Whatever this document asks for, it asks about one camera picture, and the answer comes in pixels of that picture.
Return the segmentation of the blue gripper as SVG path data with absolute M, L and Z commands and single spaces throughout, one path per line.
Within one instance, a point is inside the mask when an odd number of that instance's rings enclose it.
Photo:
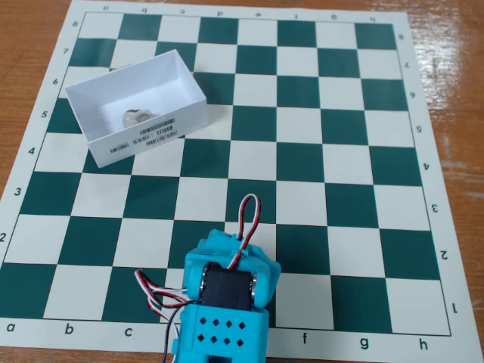
M 198 249 L 204 254 L 224 257 L 222 265 L 236 265 L 243 259 L 256 258 L 256 289 L 253 302 L 255 307 L 266 307 L 274 295 L 281 275 L 281 265 L 270 259 L 261 247 L 247 245 L 242 250 L 242 244 L 236 234 L 213 229 L 206 239 L 200 240 Z

